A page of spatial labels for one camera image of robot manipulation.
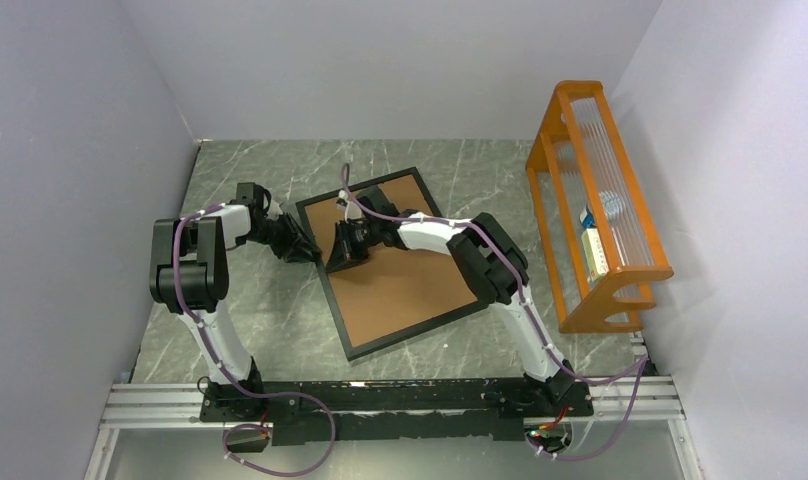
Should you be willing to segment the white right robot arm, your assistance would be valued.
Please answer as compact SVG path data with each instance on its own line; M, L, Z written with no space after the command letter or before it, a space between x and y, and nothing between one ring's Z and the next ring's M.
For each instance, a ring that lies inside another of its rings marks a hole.
M496 219L448 219L400 211L377 186L338 193L343 212L326 264L328 272L368 261L372 247L429 251L451 257L476 300L498 313L519 350L533 408L552 415L580 413L588 392L555 346L532 298L528 262Z

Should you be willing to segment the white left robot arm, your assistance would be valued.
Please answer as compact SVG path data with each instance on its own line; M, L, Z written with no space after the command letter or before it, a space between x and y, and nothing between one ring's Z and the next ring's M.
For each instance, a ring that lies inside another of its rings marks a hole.
M248 242L269 247L286 263L313 263L320 256L269 190L242 182L226 203L155 222L149 277L153 300L178 316L200 348L208 365L209 390L231 387L226 405L242 420L257 418L267 396L225 303L230 286L227 254Z

